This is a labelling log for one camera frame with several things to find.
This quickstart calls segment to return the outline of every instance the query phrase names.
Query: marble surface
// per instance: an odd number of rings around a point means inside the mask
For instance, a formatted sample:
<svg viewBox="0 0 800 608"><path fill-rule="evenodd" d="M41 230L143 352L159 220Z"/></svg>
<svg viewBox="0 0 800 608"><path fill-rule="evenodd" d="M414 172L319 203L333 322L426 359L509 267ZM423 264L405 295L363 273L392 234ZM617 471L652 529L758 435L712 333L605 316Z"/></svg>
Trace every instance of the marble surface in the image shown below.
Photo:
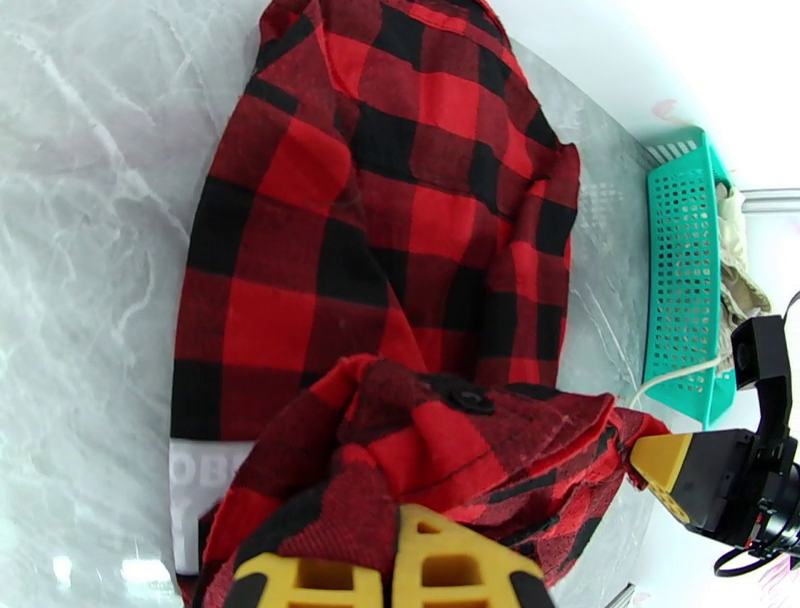
<svg viewBox="0 0 800 608"><path fill-rule="evenodd" d="M175 312L199 189L264 4L0 2L0 608L181 605L167 480ZM630 394L648 161L520 52L584 159L560 383ZM623 490L556 590L561 608L622 588L650 505Z"/></svg>

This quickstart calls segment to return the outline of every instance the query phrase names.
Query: white cable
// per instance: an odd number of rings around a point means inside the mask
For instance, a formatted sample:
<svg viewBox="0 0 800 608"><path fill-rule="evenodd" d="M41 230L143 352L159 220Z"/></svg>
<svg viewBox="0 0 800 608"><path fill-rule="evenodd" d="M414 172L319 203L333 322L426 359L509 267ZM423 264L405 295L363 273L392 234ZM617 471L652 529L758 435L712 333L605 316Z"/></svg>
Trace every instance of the white cable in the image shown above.
<svg viewBox="0 0 800 608"><path fill-rule="evenodd" d="M639 390L633 395L633 399L631 399L628 407L633 409L639 399L641 399L642 395L644 395L654 386L657 386L662 382L667 382L668 380L674 380L675 378L682 378L683 376L688 376L689 374L696 374L697 372L705 371L710 367L716 367L719 365L720 361L722 361L721 357L714 357L710 361L698 363L697 365L690 365L689 367L684 367L683 369L676 369L675 371L651 378L639 387Z"/></svg>

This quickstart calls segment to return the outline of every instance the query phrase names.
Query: beige cloth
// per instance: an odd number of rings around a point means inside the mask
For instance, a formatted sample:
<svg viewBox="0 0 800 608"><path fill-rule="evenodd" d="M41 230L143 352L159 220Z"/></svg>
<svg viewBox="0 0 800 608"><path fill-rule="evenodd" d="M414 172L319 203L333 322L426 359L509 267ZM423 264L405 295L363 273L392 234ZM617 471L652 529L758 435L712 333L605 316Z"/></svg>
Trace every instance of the beige cloth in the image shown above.
<svg viewBox="0 0 800 608"><path fill-rule="evenodd" d="M719 331L719 355L722 361L717 366L717 373L722 373L733 369L733 330L750 317L772 311L772 303L747 271L747 235L742 213L744 195L735 187L729 191L722 183L717 184L716 194L722 266Z"/></svg>

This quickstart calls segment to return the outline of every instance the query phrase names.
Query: teal plastic basket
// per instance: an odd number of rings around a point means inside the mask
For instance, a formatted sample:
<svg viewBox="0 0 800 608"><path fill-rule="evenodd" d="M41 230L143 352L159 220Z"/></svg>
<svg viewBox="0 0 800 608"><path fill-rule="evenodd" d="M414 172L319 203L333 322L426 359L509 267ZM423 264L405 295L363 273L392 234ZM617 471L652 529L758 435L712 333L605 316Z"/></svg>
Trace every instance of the teal plastic basket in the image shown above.
<svg viewBox="0 0 800 608"><path fill-rule="evenodd" d="M715 185L731 185L702 129L648 146L661 163L647 177L650 310L645 381L713 359L720 327L719 230ZM733 373L711 368L662 382L647 394L708 428L733 403Z"/></svg>

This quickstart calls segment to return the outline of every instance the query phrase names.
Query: buffalo check shirt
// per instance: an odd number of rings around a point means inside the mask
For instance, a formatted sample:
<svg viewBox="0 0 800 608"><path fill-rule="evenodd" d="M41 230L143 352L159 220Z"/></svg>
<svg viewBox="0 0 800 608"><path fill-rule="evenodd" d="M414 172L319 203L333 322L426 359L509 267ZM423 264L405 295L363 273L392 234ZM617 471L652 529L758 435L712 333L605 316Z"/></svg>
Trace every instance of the buffalo check shirt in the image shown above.
<svg viewBox="0 0 800 608"><path fill-rule="evenodd" d="M259 530L389 576L403 502L555 582L632 443L666 430L554 389L576 149L482 1L274 0L260 33L178 316L172 518L195 605L222 605Z"/></svg>

